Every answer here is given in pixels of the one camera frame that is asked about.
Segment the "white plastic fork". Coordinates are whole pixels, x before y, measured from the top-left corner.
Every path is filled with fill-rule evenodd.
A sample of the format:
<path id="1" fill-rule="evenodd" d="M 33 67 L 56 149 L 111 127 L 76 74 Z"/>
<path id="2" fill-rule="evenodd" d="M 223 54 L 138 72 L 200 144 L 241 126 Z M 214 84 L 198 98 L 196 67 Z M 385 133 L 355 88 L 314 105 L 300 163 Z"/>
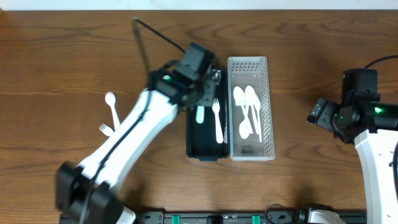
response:
<path id="1" fill-rule="evenodd" d="M 220 103 L 217 98 L 214 98 L 213 104 L 212 104 L 212 110 L 214 112 L 215 116 L 215 131 L 216 131 L 216 142 L 218 144 L 222 144 L 224 141 L 222 129 L 221 129 L 221 121 L 219 117 L 219 112 L 220 112 Z"/>

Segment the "light blue plastic fork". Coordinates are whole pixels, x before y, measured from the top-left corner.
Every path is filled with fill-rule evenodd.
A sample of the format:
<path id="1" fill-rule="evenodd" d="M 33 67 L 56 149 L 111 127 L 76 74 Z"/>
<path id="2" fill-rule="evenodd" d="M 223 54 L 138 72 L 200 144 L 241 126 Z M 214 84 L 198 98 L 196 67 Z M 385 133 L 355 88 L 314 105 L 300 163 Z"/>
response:
<path id="1" fill-rule="evenodd" d="M 202 124 L 205 117 L 205 107 L 204 106 L 197 106 L 197 112 L 195 116 L 195 120 L 198 124 Z"/>

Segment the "white plastic spoon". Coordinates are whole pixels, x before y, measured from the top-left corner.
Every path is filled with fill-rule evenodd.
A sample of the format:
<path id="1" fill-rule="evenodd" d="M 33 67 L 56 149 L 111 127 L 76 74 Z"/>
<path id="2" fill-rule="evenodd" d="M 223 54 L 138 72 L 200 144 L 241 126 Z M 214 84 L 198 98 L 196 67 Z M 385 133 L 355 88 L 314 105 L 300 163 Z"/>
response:
<path id="1" fill-rule="evenodd" d="M 252 106 L 252 111 L 256 111 L 256 109 L 254 107 L 254 100 L 257 98 L 259 99 L 259 97 L 251 85 L 248 85 L 245 88 L 245 97 L 246 97 L 246 108 L 249 108 L 250 106 Z M 256 113 L 255 129 L 256 129 L 256 133 L 257 133 L 257 113 Z"/>
<path id="2" fill-rule="evenodd" d="M 259 135 L 259 142 L 262 142 L 261 117 L 260 117 L 261 102 L 259 101 L 258 98 L 254 100 L 254 107 L 257 113 L 257 133 Z"/>
<path id="3" fill-rule="evenodd" d="M 234 87 L 233 96 L 234 96 L 236 106 L 241 107 L 241 105 L 243 105 L 246 108 L 246 97 L 245 97 L 245 94 L 244 94 L 242 88 L 240 88 L 238 86 Z"/>
<path id="4" fill-rule="evenodd" d="M 241 105 L 244 119 L 239 125 L 239 134 L 242 139 L 247 139 L 252 134 L 252 127 L 248 118 L 248 111 L 245 106 Z"/>

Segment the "clear white plastic basket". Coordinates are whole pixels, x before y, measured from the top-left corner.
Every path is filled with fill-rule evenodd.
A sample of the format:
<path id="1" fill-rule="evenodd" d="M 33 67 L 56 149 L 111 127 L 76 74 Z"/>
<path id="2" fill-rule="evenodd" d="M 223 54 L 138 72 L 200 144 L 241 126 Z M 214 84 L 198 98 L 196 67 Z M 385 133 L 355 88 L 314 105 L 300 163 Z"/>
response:
<path id="1" fill-rule="evenodd" d="M 256 111 L 252 106 L 246 108 L 252 127 L 252 134 L 242 139 L 239 125 L 244 116 L 240 106 L 236 106 L 233 90 L 251 85 L 261 102 L 262 142 L 256 133 Z M 271 94 L 266 57 L 229 57 L 228 58 L 228 144 L 230 156 L 236 161 L 269 161 L 275 159 L 274 133 L 271 113 Z"/>

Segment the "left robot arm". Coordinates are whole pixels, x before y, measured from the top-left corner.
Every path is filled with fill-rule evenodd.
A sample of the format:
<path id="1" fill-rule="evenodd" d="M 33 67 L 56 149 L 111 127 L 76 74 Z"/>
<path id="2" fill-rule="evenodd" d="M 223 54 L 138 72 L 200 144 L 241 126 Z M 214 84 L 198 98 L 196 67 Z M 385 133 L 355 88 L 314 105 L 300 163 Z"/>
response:
<path id="1" fill-rule="evenodd" d="M 117 198 L 129 171 L 180 107 L 213 104 L 221 77 L 215 68 L 195 78 L 166 68 L 150 72 L 147 88 L 115 132 L 76 167 L 64 162 L 58 168 L 55 206 L 79 223 L 136 223 L 136 213 Z"/>

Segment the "white fork under arm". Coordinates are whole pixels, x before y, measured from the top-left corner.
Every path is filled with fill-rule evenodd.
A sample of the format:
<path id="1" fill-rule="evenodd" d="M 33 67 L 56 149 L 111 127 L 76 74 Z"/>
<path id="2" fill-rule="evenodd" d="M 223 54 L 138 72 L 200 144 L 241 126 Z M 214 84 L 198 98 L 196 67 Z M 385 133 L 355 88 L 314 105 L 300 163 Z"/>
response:
<path id="1" fill-rule="evenodd" d="M 109 127 L 108 125 L 106 125 L 106 124 L 101 124 L 101 125 L 99 126 L 99 130 L 100 130 L 105 136 L 108 136 L 108 137 L 112 136 L 113 133 L 114 133 L 114 130 L 113 130 L 111 127 Z"/>

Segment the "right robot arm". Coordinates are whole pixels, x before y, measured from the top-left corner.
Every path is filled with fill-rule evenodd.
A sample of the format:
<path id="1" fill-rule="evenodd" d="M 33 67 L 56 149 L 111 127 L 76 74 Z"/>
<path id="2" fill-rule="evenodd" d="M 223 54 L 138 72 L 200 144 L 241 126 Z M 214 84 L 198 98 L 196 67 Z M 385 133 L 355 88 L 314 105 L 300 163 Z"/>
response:
<path id="1" fill-rule="evenodd" d="M 371 100 L 339 105 L 319 98 L 307 117 L 353 144 L 361 163 L 368 223 L 397 223 L 397 106 Z"/>

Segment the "dark green plastic basket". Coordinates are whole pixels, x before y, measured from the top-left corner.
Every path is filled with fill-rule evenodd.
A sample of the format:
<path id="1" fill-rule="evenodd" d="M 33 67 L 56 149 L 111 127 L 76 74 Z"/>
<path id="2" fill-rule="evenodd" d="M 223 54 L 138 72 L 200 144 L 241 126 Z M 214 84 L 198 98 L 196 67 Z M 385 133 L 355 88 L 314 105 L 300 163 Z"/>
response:
<path id="1" fill-rule="evenodd" d="M 220 103 L 219 119 L 223 141 L 216 141 L 215 114 L 210 107 L 204 109 L 202 123 L 197 123 L 197 107 L 187 109 L 186 154 L 189 158 L 201 161 L 216 161 L 229 157 L 228 146 L 228 107 L 226 102 L 227 72 L 213 69 L 211 74 L 219 81 L 215 85 L 215 98 Z"/>

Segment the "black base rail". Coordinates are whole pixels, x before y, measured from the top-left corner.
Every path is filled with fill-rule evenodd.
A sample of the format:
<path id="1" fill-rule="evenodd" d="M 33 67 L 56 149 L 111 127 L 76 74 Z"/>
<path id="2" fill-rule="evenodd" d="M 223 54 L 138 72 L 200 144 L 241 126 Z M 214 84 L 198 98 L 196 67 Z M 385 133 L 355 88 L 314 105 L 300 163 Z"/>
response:
<path id="1" fill-rule="evenodd" d="M 266 224 L 306 223 L 312 207 L 292 209 L 272 205 L 265 212 L 251 213 L 164 213 L 137 214 L 135 224 Z"/>

